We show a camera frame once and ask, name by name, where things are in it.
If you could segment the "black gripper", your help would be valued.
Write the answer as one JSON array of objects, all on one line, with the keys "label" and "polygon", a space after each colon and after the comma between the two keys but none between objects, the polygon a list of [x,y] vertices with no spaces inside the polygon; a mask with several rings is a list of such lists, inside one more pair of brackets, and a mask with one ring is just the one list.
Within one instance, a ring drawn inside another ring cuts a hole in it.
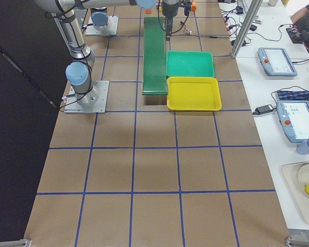
[{"label": "black gripper", "polygon": [[173,18],[178,14],[179,6],[179,0],[162,1],[162,14],[164,15],[165,28],[171,28],[173,26]]}]

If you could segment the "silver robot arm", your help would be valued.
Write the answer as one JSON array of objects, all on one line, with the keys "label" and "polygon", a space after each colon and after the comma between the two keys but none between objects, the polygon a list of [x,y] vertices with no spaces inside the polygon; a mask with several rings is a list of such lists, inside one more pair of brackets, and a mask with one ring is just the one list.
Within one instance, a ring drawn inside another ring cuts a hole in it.
[{"label": "silver robot arm", "polygon": [[66,39],[73,63],[67,66],[65,74],[75,92],[76,100],[83,108],[90,108],[98,100],[91,73],[95,61],[94,52],[85,43],[75,15],[75,9],[103,8],[111,6],[139,6],[149,9],[156,1],[36,1],[45,11],[46,18],[57,19]]},{"label": "silver robot arm", "polygon": [[[135,6],[140,8],[150,9],[156,2],[159,1],[104,1],[95,8],[100,10],[93,10],[91,14],[91,20],[95,26],[104,27],[108,25],[109,17],[107,14],[108,6]],[[173,23],[173,18],[178,13],[180,7],[180,1],[162,1],[162,14],[165,17],[165,28],[168,28],[169,24]]]}]

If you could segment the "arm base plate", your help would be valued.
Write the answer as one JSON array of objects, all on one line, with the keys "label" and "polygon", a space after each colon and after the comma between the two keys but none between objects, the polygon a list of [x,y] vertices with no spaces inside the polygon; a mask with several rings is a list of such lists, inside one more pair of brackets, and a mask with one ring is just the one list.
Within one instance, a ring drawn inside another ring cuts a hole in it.
[{"label": "arm base plate", "polygon": [[64,107],[65,114],[103,114],[106,111],[109,81],[92,81],[93,88],[84,97],[77,95],[81,100],[77,101],[75,91],[70,86],[69,95],[66,106]]},{"label": "arm base plate", "polygon": [[87,24],[86,36],[115,36],[117,33],[118,16],[107,16],[97,18],[90,17]]}]

